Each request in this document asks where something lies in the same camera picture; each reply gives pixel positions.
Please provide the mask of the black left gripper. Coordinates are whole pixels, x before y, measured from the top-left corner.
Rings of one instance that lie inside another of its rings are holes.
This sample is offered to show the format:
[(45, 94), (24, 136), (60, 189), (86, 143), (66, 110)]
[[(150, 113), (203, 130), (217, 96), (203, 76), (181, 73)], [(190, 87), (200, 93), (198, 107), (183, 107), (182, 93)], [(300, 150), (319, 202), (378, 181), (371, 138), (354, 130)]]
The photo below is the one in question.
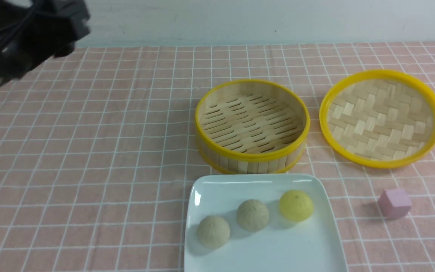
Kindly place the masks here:
[(0, 0), (0, 87), (73, 53), (90, 34), (90, 17), (84, 0), (33, 0), (28, 7)]

